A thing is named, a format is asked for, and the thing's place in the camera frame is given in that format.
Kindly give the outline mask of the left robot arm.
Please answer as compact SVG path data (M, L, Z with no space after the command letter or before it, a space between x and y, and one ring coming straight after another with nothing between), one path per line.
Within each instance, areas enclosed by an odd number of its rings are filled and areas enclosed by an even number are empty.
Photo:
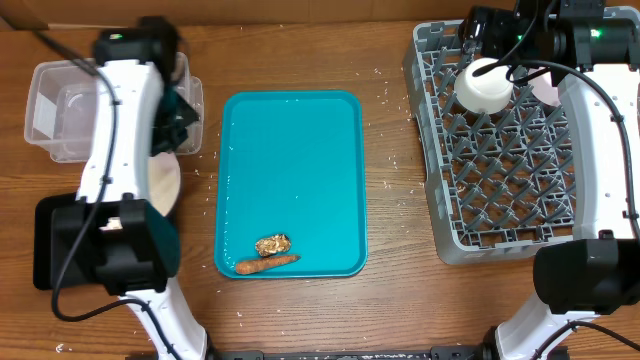
M196 110L175 90L178 30L162 16L105 29L94 61L41 40L97 81L91 152L73 203L53 210L51 310L80 322L129 307L160 359L213 359L207 330L194 318L177 280L178 231L151 202L149 160L175 151Z

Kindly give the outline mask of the large white plate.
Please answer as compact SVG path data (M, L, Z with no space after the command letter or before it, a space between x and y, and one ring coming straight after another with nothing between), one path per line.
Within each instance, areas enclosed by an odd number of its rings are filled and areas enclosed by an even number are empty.
M163 216L173 211L181 190L181 170L174 153L160 153L148 161L151 205Z

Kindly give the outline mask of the pale green bowl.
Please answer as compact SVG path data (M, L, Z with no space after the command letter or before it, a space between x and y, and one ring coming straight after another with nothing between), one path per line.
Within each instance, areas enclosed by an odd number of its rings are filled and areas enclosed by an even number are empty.
M454 91L458 102L466 110L495 114L508 105L513 84L507 79L507 66L499 66L484 75L473 75L481 67L495 62L496 59L492 58L474 60L456 77Z

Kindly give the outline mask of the small white bowl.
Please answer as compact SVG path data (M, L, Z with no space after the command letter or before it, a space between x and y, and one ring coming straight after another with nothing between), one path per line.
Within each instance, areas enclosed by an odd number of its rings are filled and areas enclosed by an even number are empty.
M560 105L558 89L552 85L550 73L538 76L529 81L534 97L545 105L557 107Z

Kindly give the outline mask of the carrot piece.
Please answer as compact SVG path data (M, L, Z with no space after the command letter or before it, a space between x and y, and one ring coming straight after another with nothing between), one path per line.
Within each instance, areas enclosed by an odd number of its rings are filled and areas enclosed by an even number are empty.
M272 268L288 265L297 262L299 259L299 255L282 255L247 260L237 263L235 271L239 275L251 275Z

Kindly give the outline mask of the brown food scrap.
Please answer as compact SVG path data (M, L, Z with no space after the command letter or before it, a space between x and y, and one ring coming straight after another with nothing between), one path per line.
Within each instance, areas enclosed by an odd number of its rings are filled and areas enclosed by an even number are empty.
M291 240L285 234L276 234L260 239L255 244L255 249L261 257L270 257L279 253L288 252L291 248Z

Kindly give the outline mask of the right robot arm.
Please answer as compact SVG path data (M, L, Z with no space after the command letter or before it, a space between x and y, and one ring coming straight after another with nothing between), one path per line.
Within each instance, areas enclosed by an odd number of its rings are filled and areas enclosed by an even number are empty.
M639 300L639 17L602 1L476 5L458 33L465 51L514 79L549 74L572 141L576 215L570 241L540 249L534 293L490 330L478 359L564 359L563 340Z

